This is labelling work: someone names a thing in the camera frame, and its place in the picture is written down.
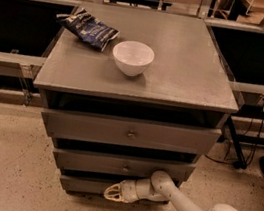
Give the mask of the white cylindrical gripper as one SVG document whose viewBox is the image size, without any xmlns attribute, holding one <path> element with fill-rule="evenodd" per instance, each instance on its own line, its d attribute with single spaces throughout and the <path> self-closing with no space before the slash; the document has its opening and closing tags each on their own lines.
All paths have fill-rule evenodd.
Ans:
<svg viewBox="0 0 264 211">
<path fill-rule="evenodd" d="M 152 202 L 166 202 L 164 195 L 157 193 L 149 178 L 139 180 L 124 180 L 105 189 L 103 196 L 112 202 L 136 202 L 139 200 L 149 200 Z"/>
</svg>

